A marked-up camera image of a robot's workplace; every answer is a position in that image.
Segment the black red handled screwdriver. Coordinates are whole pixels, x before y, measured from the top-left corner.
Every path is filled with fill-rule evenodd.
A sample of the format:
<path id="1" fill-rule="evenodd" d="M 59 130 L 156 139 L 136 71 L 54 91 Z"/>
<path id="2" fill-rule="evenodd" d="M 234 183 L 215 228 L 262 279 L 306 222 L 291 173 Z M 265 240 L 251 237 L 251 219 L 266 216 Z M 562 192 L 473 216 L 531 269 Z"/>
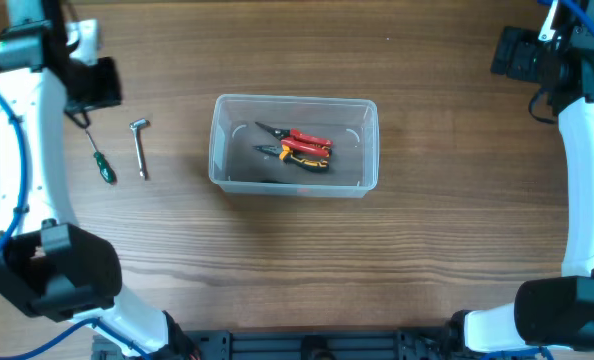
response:
<path id="1" fill-rule="evenodd" d="M 311 189 L 308 186 L 280 182 L 277 180 L 265 179 L 260 182 L 262 191 L 266 194 L 274 196 L 301 196 L 302 194 L 308 194 Z"/>

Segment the orange black needle-nose pliers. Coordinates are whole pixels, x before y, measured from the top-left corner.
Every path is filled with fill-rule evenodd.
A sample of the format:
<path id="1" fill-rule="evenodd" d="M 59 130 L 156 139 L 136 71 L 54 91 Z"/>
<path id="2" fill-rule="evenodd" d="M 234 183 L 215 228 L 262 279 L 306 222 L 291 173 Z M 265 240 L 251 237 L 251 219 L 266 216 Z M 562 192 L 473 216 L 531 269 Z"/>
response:
<path id="1" fill-rule="evenodd" d="M 303 170 L 312 173 L 324 173 L 328 172 L 330 167 L 327 161 L 315 161 L 307 158 L 297 156 L 292 149 L 286 145 L 273 146 L 273 145 L 254 145 L 253 149 L 262 152 L 269 156 L 277 157 L 279 160 L 286 164 L 292 164 L 300 167 Z"/>

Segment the green handled screwdriver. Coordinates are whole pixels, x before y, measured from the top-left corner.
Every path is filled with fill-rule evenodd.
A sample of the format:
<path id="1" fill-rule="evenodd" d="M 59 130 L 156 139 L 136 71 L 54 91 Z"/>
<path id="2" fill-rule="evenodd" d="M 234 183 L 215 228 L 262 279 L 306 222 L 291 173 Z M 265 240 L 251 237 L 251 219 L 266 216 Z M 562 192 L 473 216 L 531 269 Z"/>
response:
<path id="1" fill-rule="evenodd" d="M 96 161 L 97 167 L 99 169 L 99 173 L 103 180 L 108 184 L 115 184 L 117 181 L 116 174 L 112 169 L 110 163 L 106 159 L 106 157 L 98 150 L 90 132 L 85 130 L 85 133 L 88 137 L 88 140 L 93 148 L 93 157 Z"/>

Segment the silver L-shaped socket wrench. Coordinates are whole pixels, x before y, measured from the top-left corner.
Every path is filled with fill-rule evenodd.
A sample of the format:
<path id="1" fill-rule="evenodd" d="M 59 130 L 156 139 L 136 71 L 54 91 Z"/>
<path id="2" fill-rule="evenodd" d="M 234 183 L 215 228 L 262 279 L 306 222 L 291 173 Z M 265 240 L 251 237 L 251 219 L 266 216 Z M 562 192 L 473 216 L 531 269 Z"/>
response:
<path id="1" fill-rule="evenodd" d="M 143 147 L 142 147 L 142 143 L 141 143 L 140 131 L 143 128 L 148 127 L 149 125 L 150 125 L 150 122 L 145 118 L 136 120 L 129 124 L 129 128 L 132 131 L 132 134 L 134 137 L 137 159 L 138 159 L 138 166 L 139 166 L 139 174 L 143 180 L 148 179 L 148 174 L 147 174 L 147 169 L 146 169 L 146 164 L 145 164 L 145 159 L 144 159 Z"/>

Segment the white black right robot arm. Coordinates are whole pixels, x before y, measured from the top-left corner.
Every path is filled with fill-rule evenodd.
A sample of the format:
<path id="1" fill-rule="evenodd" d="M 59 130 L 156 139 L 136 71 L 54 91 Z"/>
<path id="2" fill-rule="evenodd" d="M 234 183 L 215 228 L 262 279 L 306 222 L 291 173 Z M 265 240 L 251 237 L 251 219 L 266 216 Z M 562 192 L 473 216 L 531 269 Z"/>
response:
<path id="1" fill-rule="evenodd" d="M 482 359 L 549 358 L 550 349 L 594 351 L 594 0 L 547 2 L 540 31 L 507 27 L 491 71 L 536 83 L 562 136 L 568 178 L 568 240 L 561 274 L 527 281 L 515 299 L 462 311 L 442 348 Z"/>

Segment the red handled snips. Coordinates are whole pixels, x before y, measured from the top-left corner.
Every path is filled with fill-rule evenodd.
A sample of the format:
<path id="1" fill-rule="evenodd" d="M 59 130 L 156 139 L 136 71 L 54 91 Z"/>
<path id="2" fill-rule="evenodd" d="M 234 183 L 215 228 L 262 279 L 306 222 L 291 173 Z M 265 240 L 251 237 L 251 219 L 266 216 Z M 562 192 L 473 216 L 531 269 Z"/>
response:
<path id="1" fill-rule="evenodd" d="M 294 151 L 322 158 L 332 154 L 333 142 L 329 139 L 309 135 L 296 128 L 280 129 L 260 122 L 256 125 Z"/>

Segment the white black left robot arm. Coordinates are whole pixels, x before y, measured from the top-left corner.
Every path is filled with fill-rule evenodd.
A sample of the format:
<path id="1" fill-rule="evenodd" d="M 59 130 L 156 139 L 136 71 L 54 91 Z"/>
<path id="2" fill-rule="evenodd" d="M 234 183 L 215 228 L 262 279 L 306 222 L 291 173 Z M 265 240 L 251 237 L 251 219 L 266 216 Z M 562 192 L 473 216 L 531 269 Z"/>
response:
<path id="1" fill-rule="evenodd" d="M 165 311 L 122 280 L 118 255 L 71 205 L 63 126 L 121 103 L 98 26 L 55 0 L 11 1 L 0 33 L 0 295 L 30 318 L 88 327 L 127 359 L 196 359 Z"/>

